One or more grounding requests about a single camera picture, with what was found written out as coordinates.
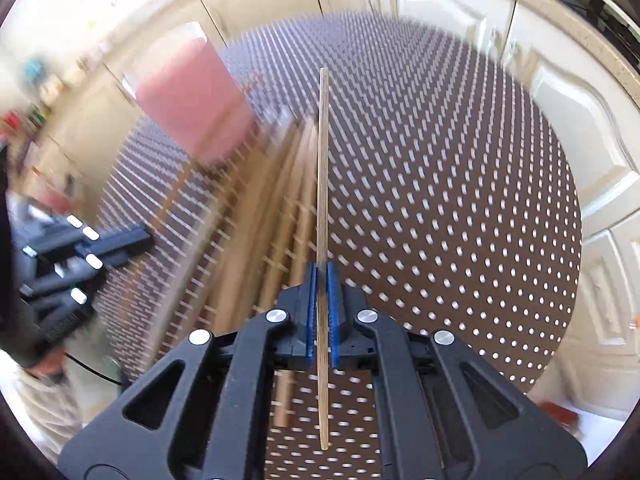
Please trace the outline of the pink cup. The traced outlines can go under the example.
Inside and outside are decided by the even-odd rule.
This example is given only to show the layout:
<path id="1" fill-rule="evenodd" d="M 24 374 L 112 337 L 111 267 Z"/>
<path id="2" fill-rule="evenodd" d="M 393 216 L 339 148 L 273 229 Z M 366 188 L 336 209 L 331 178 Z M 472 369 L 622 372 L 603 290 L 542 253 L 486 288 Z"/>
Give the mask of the pink cup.
<path id="1" fill-rule="evenodd" d="M 156 44 L 127 79 L 144 114 L 203 165 L 228 158 L 253 125 L 244 92 L 203 37 Z"/>

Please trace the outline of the wooden chopstick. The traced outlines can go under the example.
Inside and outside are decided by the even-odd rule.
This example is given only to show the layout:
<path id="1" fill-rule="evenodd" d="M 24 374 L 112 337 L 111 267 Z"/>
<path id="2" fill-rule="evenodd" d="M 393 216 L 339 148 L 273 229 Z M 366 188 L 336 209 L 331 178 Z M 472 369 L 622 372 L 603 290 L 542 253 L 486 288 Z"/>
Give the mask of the wooden chopstick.
<path id="1" fill-rule="evenodd" d="M 288 411 L 291 407 L 292 393 L 295 382 L 292 370 L 278 370 L 276 374 L 276 397 L 274 402 L 273 425 L 277 428 L 288 426 Z"/>
<path id="2" fill-rule="evenodd" d="M 241 174 L 234 231 L 224 248 L 212 291 L 212 329 L 216 334 L 237 330 L 259 304 L 266 258 L 277 237 L 302 136 L 299 120 L 281 120 L 268 142 L 250 154 L 248 167 Z"/>
<path id="3" fill-rule="evenodd" d="M 265 255 L 265 273 L 256 311 L 274 307 L 280 291 L 299 285 L 304 279 L 314 220 L 312 207 L 316 192 L 317 127 L 314 118 L 303 122 L 302 132 L 288 153 L 288 169 L 281 172 L 282 192 L 276 196 L 274 235 Z"/>
<path id="4" fill-rule="evenodd" d="M 318 421 L 322 451 L 330 447 L 330 337 L 329 337 L 329 296 L 326 284 L 326 264 L 328 263 L 328 172 L 329 172 L 329 69 L 322 67 L 319 72 L 319 117 L 317 150 L 317 217 L 316 217 L 316 263 L 318 270 L 317 287 L 317 377 L 318 377 Z"/>
<path id="5" fill-rule="evenodd" d="M 144 368 L 151 367 L 155 362 L 160 346 L 165 340 L 169 322 L 179 307 L 193 270 L 200 261 L 200 255 L 209 248 L 212 236 L 229 208 L 234 211 L 235 230 L 231 237 L 222 243 L 217 271 L 212 275 L 212 280 L 203 287 L 203 295 L 193 305 L 190 318 L 183 321 L 176 336 L 186 336 L 186 330 L 198 320 L 204 300 L 210 297 L 215 285 L 219 287 L 215 298 L 219 309 L 214 319 L 214 329 L 226 330 L 232 325 L 231 310 L 235 301 L 241 297 L 241 281 L 244 271 L 248 269 L 248 259 L 253 251 L 252 237 L 266 212 L 267 190 L 278 172 L 279 157 L 288 151 L 290 132 L 289 126 L 283 130 L 271 126 L 261 133 L 247 159 L 235 168 L 231 179 L 224 182 L 221 191 L 215 196 L 214 204 L 191 245 L 192 256 L 180 266 L 179 273 L 170 282 L 168 292 L 157 312 L 149 333 Z"/>

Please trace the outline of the cream lower kitchen cabinets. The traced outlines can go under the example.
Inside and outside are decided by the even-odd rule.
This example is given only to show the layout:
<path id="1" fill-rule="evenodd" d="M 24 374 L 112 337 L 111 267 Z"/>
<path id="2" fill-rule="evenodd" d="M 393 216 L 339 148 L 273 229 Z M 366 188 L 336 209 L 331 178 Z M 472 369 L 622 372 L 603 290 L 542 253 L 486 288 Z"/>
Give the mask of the cream lower kitchen cabinets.
<path id="1" fill-rule="evenodd" d="M 639 399 L 639 79 L 554 0 L 319 0 L 451 32 L 533 96 L 570 162 L 582 214 L 576 310 L 556 362 L 570 400 L 623 419 Z"/>

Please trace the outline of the brown polka dot tablecloth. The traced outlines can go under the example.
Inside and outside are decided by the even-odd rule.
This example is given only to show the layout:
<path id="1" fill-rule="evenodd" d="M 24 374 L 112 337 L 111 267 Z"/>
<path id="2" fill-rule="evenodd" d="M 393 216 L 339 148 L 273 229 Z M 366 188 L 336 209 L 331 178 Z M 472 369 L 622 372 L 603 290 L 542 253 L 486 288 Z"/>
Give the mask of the brown polka dot tablecloth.
<path id="1" fill-rule="evenodd" d="M 574 179 L 529 93 L 483 53 L 415 21 L 307 16 L 223 50 L 257 117 L 317 104 L 330 71 L 330 257 L 373 309 L 413 333 L 446 328 L 527 392 L 572 318 L 582 250 Z M 142 117 L 104 188 L 99 222 L 149 222 L 188 156 Z M 183 183 L 156 246 L 114 273 L 99 308 L 128 377 L 218 183 Z M 316 376 L 296 373 L 288 426 L 269 431 L 268 479 L 382 479 L 367 372 L 333 372 L 331 448 L 320 450 Z"/>

